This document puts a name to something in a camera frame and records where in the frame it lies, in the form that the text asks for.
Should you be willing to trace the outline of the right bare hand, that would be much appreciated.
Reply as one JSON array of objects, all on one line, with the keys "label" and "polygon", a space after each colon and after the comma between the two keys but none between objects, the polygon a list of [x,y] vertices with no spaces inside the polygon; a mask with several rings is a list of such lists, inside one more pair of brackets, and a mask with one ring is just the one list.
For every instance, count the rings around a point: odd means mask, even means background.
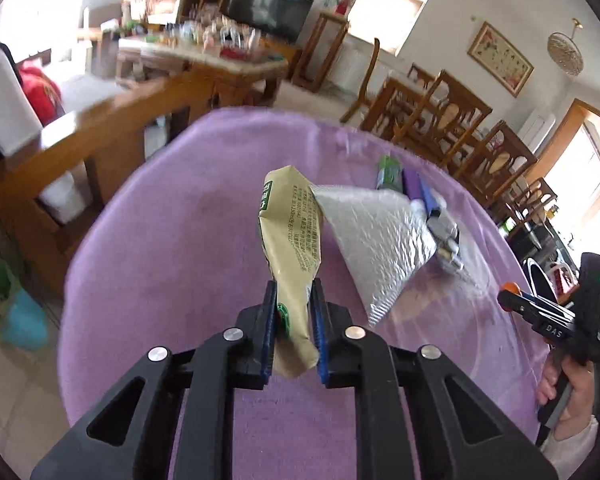
[{"label": "right bare hand", "polygon": [[595,401],[594,365],[572,356],[551,354],[545,361],[536,388],[539,420],[550,427],[556,440],[565,440],[588,426]]}]

